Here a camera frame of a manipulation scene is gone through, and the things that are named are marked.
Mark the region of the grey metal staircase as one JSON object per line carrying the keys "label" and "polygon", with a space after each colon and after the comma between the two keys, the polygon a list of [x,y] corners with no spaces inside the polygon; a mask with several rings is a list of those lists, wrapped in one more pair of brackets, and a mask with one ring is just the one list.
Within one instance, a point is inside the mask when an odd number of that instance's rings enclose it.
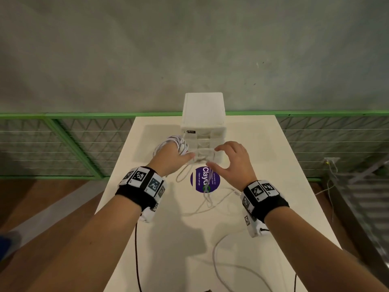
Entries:
{"label": "grey metal staircase", "polygon": [[333,213],[367,266],[389,271],[389,173],[376,174],[376,165],[355,173],[325,166]]}

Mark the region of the white plastic drawer unit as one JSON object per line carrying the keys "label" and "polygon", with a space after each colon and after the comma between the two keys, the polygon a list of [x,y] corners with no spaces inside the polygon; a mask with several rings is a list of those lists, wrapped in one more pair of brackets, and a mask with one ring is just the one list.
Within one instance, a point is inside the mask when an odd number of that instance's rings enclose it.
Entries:
{"label": "white plastic drawer unit", "polygon": [[221,92],[185,94],[181,132],[187,152],[195,154],[194,163],[222,162],[223,152],[215,148],[225,143],[225,121]]}

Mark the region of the person's left hand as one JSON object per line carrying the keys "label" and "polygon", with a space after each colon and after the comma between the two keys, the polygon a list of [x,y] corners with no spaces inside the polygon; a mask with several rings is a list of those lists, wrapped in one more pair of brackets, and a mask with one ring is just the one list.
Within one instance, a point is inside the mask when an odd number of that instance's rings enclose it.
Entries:
{"label": "person's left hand", "polygon": [[176,143],[167,142],[146,167],[153,169],[161,177],[168,176],[186,164],[179,162],[179,155]]}

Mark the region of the person's right forearm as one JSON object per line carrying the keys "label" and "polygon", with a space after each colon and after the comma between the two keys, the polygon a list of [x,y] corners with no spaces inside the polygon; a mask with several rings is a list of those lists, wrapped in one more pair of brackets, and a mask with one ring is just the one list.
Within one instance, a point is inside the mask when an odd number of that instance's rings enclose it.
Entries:
{"label": "person's right forearm", "polygon": [[389,292],[365,267],[288,207],[265,224],[308,292]]}

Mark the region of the green metal mesh railing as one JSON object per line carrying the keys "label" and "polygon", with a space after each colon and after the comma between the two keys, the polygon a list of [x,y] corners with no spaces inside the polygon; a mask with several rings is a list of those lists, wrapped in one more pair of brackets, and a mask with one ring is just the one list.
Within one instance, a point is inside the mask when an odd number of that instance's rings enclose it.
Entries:
{"label": "green metal mesh railing", "polygon": [[[310,182],[339,157],[341,171],[362,169],[389,153],[389,110],[227,111],[228,116],[275,116]],[[135,117],[182,112],[0,113],[0,151],[25,169],[4,179],[108,179]]]}

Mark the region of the round purple sticker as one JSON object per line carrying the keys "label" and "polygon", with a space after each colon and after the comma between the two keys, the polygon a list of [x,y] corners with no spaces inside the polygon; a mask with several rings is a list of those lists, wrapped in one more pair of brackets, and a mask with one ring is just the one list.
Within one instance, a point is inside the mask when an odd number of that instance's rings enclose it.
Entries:
{"label": "round purple sticker", "polygon": [[212,193],[220,186],[221,178],[208,166],[200,166],[192,171],[190,182],[196,191],[204,193],[207,188],[206,193]]}

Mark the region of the person's left forearm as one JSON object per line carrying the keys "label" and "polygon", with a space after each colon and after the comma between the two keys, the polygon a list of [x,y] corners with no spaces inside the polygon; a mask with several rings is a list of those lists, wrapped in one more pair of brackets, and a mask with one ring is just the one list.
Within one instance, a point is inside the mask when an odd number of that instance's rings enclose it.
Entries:
{"label": "person's left forearm", "polygon": [[73,237],[26,292],[103,292],[141,214],[116,195]]}

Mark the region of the blue shoe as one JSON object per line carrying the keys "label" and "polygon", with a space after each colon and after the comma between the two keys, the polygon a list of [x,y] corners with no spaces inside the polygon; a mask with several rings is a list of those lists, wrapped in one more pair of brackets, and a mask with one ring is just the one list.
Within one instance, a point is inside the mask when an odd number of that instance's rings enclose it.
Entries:
{"label": "blue shoe", "polygon": [[22,236],[18,231],[0,234],[0,262],[21,246]]}

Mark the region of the person's right hand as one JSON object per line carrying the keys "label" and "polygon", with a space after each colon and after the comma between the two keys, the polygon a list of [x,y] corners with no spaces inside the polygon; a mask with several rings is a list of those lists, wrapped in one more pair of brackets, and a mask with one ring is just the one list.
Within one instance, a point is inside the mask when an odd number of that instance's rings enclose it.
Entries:
{"label": "person's right hand", "polygon": [[230,161],[227,168],[229,176],[222,178],[232,187],[242,192],[248,185],[258,180],[250,162],[249,154],[243,145],[235,141],[228,141],[217,146],[215,151],[225,152]]}

